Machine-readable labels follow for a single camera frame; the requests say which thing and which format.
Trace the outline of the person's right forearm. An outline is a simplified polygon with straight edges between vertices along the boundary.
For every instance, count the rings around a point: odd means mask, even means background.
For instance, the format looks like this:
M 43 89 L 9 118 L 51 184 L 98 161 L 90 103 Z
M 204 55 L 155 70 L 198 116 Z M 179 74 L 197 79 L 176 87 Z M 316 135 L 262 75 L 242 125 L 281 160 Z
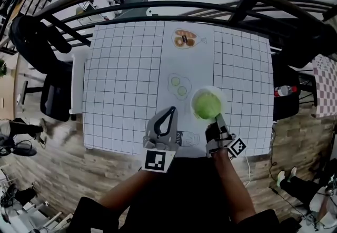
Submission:
M 216 170 L 221 179 L 224 194 L 229 205 L 231 220 L 238 224 L 244 219 L 254 216 L 256 211 L 252 199 L 237 175 L 226 148 L 211 154 Z

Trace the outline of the wooden cabinet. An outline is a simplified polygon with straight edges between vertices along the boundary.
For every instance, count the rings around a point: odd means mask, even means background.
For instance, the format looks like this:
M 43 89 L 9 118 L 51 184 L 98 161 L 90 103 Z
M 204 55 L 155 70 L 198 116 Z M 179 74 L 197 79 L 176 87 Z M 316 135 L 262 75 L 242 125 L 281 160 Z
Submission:
M 0 77 L 0 119 L 12 120 L 15 117 L 19 61 L 18 53 L 5 61 L 7 73 Z

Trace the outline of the white bowl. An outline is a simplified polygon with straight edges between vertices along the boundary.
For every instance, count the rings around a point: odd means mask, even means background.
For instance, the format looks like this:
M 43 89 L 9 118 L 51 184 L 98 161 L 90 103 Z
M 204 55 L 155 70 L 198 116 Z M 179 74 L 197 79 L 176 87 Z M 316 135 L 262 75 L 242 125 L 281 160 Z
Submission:
M 222 90 L 220 90 L 219 88 L 217 87 L 214 87 L 214 86 L 204 86 L 198 90 L 195 91 L 195 93 L 193 94 L 192 96 L 192 99 L 191 99 L 191 111 L 192 113 L 194 114 L 194 116 L 199 119 L 199 120 L 203 120 L 201 118 L 198 118 L 195 113 L 194 113 L 194 110 L 193 110 L 193 102 L 194 102 L 194 99 L 195 97 L 198 95 L 198 94 L 201 94 L 203 92 L 212 92 L 213 94 L 215 94 L 221 101 L 222 103 L 222 108 L 221 108 L 221 114 L 224 114 L 225 113 L 225 109 L 226 109 L 226 104 L 227 104 L 227 98 L 225 96 L 225 94 L 222 92 Z

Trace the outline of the purple checked table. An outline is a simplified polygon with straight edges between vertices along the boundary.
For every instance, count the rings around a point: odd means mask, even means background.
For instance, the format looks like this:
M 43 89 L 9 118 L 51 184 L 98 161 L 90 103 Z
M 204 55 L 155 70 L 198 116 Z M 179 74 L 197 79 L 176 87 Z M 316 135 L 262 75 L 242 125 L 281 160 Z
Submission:
M 317 93 L 316 116 L 337 115 L 337 62 L 319 54 L 312 65 Z

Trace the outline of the plastic bottle with red label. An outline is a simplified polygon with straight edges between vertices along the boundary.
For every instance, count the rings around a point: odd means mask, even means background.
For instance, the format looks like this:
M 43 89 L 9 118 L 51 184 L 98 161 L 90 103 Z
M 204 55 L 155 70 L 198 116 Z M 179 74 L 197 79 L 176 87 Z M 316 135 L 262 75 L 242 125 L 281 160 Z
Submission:
M 277 97 L 283 97 L 283 96 L 289 96 L 293 93 L 296 93 L 298 91 L 297 86 L 289 86 L 289 85 L 283 85 L 276 87 L 274 89 L 274 96 Z

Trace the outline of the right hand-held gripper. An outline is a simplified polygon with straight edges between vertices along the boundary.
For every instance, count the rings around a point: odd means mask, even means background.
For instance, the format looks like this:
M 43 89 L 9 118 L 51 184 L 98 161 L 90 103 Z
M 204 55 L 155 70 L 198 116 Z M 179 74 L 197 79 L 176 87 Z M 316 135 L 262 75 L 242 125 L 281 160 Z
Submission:
M 205 131 L 206 155 L 211 157 L 212 154 L 226 149 L 230 158 L 238 157 L 246 149 L 245 143 L 234 133 L 229 133 L 221 113 L 215 119 L 216 122 L 209 124 Z

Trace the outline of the person's left forearm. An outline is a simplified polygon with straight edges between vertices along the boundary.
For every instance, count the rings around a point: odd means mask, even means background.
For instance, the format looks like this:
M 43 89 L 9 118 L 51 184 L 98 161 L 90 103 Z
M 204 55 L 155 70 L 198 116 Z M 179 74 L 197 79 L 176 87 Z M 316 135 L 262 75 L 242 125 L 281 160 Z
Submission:
M 140 170 L 112 188 L 98 202 L 107 209 L 121 215 L 160 173 Z

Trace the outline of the grid-patterned white tablecloth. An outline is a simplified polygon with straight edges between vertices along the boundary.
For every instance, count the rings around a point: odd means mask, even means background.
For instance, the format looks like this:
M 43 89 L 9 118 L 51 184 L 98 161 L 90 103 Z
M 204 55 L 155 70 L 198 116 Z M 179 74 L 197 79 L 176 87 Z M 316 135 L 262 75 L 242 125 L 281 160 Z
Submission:
M 242 156 L 267 154 L 273 72 L 265 38 L 184 22 L 97 26 L 84 74 L 84 144 L 139 154 L 149 119 L 174 106 L 181 143 L 177 155 L 203 157 L 207 123 L 194 116 L 191 99 L 204 86 L 225 94 L 222 115 L 246 145 Z

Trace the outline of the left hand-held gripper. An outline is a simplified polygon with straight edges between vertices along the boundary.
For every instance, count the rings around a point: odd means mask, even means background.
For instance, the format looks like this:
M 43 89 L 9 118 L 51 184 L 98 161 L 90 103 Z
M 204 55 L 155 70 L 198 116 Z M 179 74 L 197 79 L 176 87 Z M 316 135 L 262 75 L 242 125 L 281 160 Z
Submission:
M 166 173 L 180 145 L 176 142 L 178 111 L 171 106 L 153 116 L 146 127 L 141 153 L 142 170 Z

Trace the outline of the person's black clothing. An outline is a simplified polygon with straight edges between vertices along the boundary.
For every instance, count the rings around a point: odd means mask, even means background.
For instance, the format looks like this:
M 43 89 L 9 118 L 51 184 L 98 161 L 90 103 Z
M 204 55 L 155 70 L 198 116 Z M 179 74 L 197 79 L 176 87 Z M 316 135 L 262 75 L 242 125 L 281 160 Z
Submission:
M 240 222 L 209 158 L 176 158 L 132 200 L 123 225 L 120 213 L 82 197 L 66 233 L 297 233 L 298 222 L 279 221 L 274 210 Z

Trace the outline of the white metal frame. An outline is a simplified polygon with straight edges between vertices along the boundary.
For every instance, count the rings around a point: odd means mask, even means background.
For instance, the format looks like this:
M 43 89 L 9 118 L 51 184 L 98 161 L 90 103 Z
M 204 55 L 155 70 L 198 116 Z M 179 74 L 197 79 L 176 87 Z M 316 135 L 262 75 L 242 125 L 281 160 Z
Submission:
M 66 233 L 73 214 L 51 209 L 37 198 L 36 185 L 20 189 L 0 166 L 0 233 Z

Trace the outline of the black office chair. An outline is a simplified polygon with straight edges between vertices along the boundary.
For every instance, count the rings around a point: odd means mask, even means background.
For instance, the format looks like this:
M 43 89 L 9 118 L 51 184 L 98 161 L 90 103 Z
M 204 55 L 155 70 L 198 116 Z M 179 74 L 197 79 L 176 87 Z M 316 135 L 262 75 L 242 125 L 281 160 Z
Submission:
M 289 118 L 299 112 L 300 83 L 298 73 L 286 65 L 280 54 L 272 54 L 274 106 L 273 121 Z M 279 96 L 276 91 L 283 86 L 290 88 L 290 93 Z
M 40 110 L 46 116 L 66 122 L 70 118 L 71 73 L 48 74 L 44 80 Z

